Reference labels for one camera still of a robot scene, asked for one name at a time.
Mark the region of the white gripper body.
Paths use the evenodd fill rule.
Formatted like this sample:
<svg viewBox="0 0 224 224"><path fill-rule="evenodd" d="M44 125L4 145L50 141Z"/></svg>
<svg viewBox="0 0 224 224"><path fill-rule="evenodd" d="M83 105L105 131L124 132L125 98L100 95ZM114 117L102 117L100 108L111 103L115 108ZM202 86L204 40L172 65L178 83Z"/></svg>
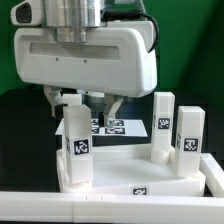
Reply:
<svg viewBox="0 0 224 224"><path fill-rule="evenodd" d="M109 22L87 31L85 43L58 43L47 28L20 28L16 68L28 83L142 97L157 85L153 25Z"/></svg>

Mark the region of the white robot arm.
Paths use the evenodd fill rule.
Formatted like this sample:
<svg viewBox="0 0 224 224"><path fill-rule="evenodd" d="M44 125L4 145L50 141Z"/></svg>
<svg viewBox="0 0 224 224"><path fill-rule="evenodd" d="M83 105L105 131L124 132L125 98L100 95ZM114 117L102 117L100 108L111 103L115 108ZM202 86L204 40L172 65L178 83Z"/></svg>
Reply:
<svg viewBox="0 0 224 224"><path fill-rule="evenodd" d="M103 93L104 125L125 97L157 85L156 20L111 0L23 0L11 9L16 68L27 83Z"/></svg>

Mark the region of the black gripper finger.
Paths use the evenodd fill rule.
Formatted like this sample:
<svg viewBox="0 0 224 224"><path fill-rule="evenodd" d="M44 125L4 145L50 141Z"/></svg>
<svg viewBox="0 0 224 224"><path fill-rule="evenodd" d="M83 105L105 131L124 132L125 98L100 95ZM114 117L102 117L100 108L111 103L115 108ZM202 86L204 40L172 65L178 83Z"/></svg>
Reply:
<svg viewBox="0 0 224 224"><path fill-rule="evenodd" d="M115 125L116 112L123 102L122 96L113 94L105 95L106 108L103 112L104 115L104 126L113 127Z"/></svg>
<svg viewBox="0 0 224 224"><path fill-rule="evenodd" d="M55 116L56 115L55 107L63 103L61 88L45 85L44 94L51 106L52 116Z"/></svg>

